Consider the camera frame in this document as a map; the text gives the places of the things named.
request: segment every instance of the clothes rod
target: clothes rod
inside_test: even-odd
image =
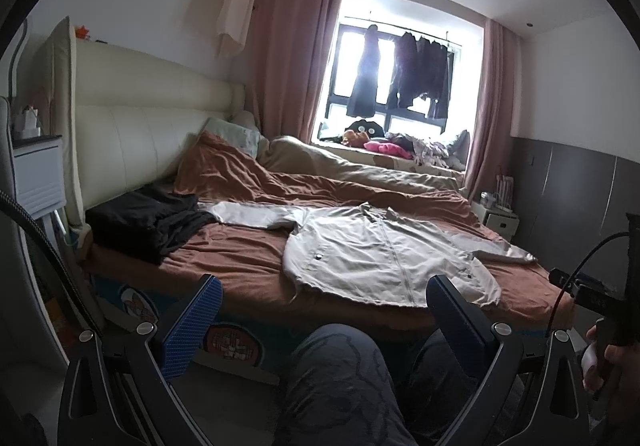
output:
[[[348,20],[359,20],[359,21],[368,21],[369,23],[380,23],[382,25],[386,25],[388,27],[395,27],[396,29],[400,29],[403,31],[409,31],[409,32],[415,32],[416,34],[421,34],[423,36],[428,36],[430,38],[434,38],[440,41],[444,41],[445,43],[448,43],[449,45],[455,45],[458,48],[462,48],[462,45],[458,45],[457,43],[454,43],[453,41],[449,41],[445,38],[440,38],[438,36],[434,36],[433,34],[427,34],[426,32],[420,32],[417,31],[415,29],[408,29],[407,27],[401,27],[400,25],[393,25],[393,23],[386,23],[383,21],[373,21],[373,20],[366,20],[364,18],[356,18],[356,16],[343,16],[344,18],[348,19]]]

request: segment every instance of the pink curtain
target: pink curtain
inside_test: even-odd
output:
[[[252,108],[267,138],[309,142],[342,0],[255,0]]]
[[[494,191],[495,175],[507,172],[518,50],[516,34],[487,19],[476,129],[465,175],[465,190],[470,199],[482,191]]]

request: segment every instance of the window sill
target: window sill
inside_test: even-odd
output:
[[[458,182],[460,187],[462,187],[462,182],[465,177],[465,172],[439,168],[438,166],[430,166],[427,164],[418,165],[408,159],[382,155],[381,153],[375,153],[360,148],[349,148],[348,146],[343,146],[342,144],[333,142],[321,142],[314,140],[311,142],[311,145],[322,148],[323,150],[331,152],[334,155],[342,157],[343,159],[355,164],[365,164],[369,166],[377,166],[378,168],[407,171],[422,175],[435,175],[436,177],[453,177],[456,179],[456,182]]]

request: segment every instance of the orange blanket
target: orange blanket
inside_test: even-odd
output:
[[[208,132],[184,156],[174,187],[180,193],[196,193],[203,201],[316,207],[368,202],[431,220],[443,228],[500,238],[478,222],[466,199],[452,191],[408,195],[324,177],[272,173]],[[286,239],[285,231],[214,223],[160,267],[97,245],[92,246],[83,266],[135,288],[172,296],[188,293],[203,273],[212,273],[224,288],[223,312],[290,327],[313,329],[338,321],[388,340],[412,339],[433,328],[428,309],[358,304],[306,290],[296,295],[293,284],[280,273]],[[500,303],[486,314],[517,328],[544,328],[559,293],[548,283],[546,271],[537,264],[485,262],[485,266],[502,288]],[[556,324],[571,326],[573,317],[574,306],[566,297]]]

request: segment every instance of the pink plush toy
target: pink plush toy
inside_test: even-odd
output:
[[[364,144],[364,149],[374,151],[376,153],[383,153],[385,155],[402,157],[403,159],[412,159],[411,153],[391,142],[369,141]]]

